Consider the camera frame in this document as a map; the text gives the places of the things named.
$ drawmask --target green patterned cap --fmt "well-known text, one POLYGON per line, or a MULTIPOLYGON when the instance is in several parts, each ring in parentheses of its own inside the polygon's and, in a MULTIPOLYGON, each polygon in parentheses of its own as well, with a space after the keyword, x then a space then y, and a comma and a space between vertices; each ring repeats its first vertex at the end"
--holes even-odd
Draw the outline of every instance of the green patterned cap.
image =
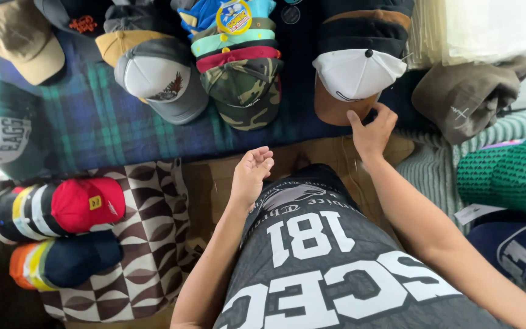
POLYGON ((200 76, 215 100, 233 107, 249 107, 265 95, 283 69, 277 58, 239 60, 214 67, 200 76))
POLYGON ((223 120, 231 127, 249 131, 263 128, 270 124, 277 116, 280 102, 281 82, 279 76, 277 76, 269 91, 252 106, 246 108, 232 107, 216 101, 216 108, 219 110, 223 120))
POLYGON ((526 212, 526 141, 465 156, 458 164, 458 191, 470 203, 526 212))

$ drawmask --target white paper tag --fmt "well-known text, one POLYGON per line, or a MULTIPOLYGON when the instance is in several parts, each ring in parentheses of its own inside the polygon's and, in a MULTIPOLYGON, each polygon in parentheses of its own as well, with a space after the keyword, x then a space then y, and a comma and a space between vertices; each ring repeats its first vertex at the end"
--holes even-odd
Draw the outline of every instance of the white paper tag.
POLYGON ((470 206, 462 208, 460 211, 455 213, 454 216, 456 216, 456 219, 460 222, 460 224, 466 225, 480 216, 505 209, 506 208, 485 206, 483 204, 471 204, 470 206))

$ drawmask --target red cap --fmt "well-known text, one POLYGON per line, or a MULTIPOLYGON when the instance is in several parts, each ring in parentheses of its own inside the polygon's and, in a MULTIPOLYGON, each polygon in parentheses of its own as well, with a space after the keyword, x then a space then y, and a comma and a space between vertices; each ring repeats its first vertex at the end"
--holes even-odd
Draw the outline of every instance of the red cap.
POLYGON ((52 216, 70 233, 84 233, 125 214, 125 196, 112 178, 69 179, 52 195, 52 216))
POLYGON ((226 53, 204 57, 196 62, 196 67, 200 73, 204 73, 229 62, 255 58, 281 58, 281 52, 269 46, 253 46, 235 49, 227 51, 226 53))

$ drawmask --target camouflage cap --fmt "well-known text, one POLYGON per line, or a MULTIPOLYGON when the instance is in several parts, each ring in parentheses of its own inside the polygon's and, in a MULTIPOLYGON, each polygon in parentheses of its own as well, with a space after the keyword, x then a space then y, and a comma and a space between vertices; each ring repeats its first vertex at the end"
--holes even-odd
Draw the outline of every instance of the camouflage cap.
POLYGON ((283 61, 277 58, 238 60, 204 72, 200 80, 215 100, 248 107, 267 94, 282 69, 283 61))
POLYGON ((277 76, 271 83, 269 91, 252 106, 244 108, 232 107, 216 101, 216 108, 219 110, 224 122, 231 127, 242 131, 250 131, 270 124, 279 112, 280 102, 281 81, 279 76, 277 76))

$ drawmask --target hang tag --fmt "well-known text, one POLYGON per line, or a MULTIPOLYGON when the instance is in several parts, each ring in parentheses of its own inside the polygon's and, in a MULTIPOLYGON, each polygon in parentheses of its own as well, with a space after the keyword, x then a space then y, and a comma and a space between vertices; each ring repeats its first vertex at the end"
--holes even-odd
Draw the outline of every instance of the hang tag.
POLYGON ((232 0, 220 5, 216 25, 224 33, 242 34, 251 27, 251 9, 243 0, 232 0))
POLYGON ((478 217, 505 209, 506 208, 485 206, 483 204, 471 204, 470 206, 462 208, 460 211, 455 213, 454 216, 456 216, 456 219, 460 222, 460 224, 466 225, 478 217))

